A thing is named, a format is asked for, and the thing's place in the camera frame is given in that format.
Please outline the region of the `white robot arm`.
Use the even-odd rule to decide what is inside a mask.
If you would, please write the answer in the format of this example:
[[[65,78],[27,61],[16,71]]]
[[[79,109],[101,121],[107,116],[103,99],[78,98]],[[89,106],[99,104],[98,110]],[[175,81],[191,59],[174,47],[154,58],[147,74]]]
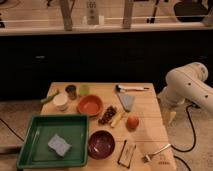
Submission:
[[[172,122],[175,108],[185,100],[213,114],[213,88],[205,84],[207,78],[208,69],[200,62],[174,68],[166,74],[166,86],[157,95],[164,125]]]

